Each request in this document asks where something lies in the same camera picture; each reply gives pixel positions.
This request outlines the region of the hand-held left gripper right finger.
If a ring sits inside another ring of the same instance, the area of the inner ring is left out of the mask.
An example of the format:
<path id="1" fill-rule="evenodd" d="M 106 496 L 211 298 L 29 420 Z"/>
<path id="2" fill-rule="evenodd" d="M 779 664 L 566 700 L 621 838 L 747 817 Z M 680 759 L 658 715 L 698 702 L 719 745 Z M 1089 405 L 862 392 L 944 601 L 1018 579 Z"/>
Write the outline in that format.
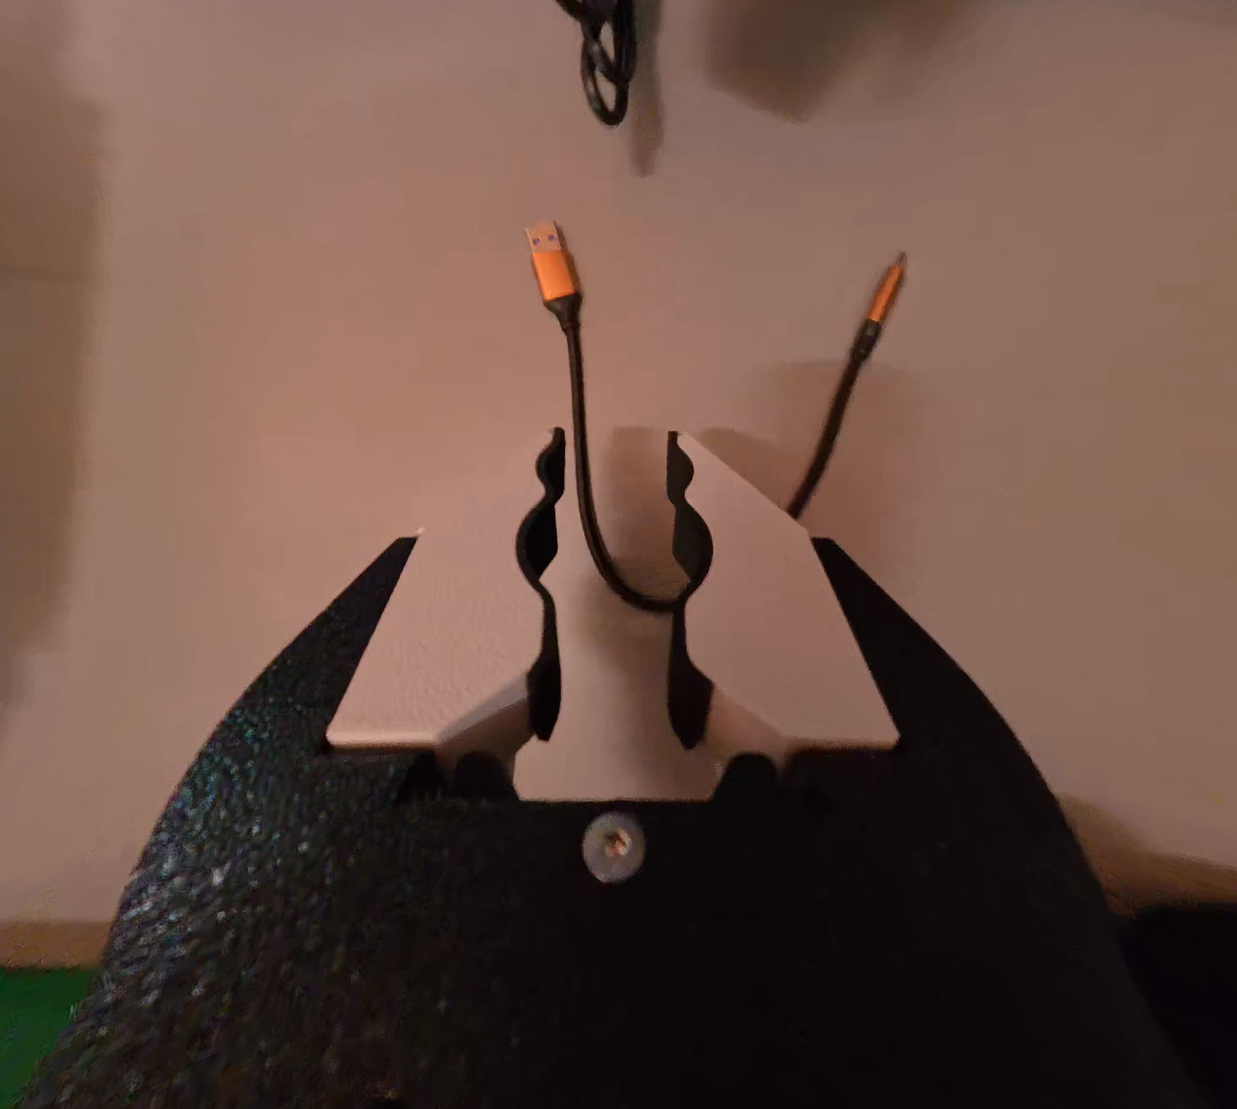
<path id="1" fill-rule="evenodd" d="M 783 767 L 889 751 L 899 733 L 803 526 L 697 440 L 667 436 L 672 557 L 666 702 L 687 751 Z"/>

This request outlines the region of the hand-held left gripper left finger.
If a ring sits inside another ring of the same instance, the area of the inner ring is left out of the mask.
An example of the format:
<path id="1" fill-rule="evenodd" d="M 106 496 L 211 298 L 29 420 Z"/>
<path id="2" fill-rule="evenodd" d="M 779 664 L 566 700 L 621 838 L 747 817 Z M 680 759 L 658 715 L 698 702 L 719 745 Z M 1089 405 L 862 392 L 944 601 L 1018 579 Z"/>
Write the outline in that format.
<path id="1" fill-rule="evenodd" d="M 562 702 L 555 606 L 562 428 L 508 441 L 425 499 L 408 559 L 326 731 L 352 758 L 487 755 L 513 772 Z"/>

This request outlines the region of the green mat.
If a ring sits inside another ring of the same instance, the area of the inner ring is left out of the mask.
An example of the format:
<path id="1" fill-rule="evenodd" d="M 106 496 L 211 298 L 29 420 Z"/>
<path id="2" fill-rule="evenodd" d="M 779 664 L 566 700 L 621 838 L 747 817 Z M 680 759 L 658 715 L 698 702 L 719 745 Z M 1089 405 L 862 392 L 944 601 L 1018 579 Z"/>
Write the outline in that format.
<path id="1" fill-rule="evenodd" d="M 1 969 L 1 1107 L 17 1107 L 39 1063 L 71 1023 L 93 968 Z"/>

